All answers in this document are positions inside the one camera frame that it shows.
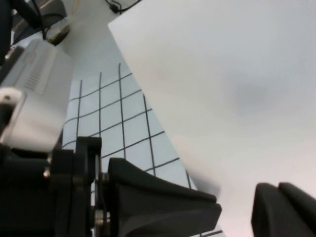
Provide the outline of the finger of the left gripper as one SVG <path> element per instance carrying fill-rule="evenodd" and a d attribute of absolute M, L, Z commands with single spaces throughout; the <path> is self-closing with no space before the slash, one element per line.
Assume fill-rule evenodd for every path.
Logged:
<path fill-rule="evenodd" d="M 121 158 L 108 166 L 113 237 L 190 237 L 215 228 L 215 196 L 157 178 Z"/>

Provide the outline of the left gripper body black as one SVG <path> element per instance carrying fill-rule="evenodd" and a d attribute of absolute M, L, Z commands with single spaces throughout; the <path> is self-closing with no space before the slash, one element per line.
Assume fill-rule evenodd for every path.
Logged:
<path fill-rule="evenodd" d="M 101 148 L 99 137 L 78 137 L 75 151 L 32 158 L 1 146 L 1 236 L 104 236 Z"/>

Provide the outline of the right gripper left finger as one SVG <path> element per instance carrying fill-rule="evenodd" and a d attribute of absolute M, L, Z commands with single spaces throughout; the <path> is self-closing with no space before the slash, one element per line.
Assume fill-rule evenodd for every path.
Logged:
<path fill-rule="evenodd" d="M 273 185 L 256 186 L 251 225 L 255 237 L 298 237 L 304 223 L 290 202 Z"/>

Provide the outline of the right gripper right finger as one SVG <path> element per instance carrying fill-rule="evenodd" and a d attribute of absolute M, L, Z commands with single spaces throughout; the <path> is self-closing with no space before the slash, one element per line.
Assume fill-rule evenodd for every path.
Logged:
<path fill-rule="evenodd" d="M 291 183 L 279 183 L 286 196 L 309 229 L 316 234 L 316 199 Z"/>

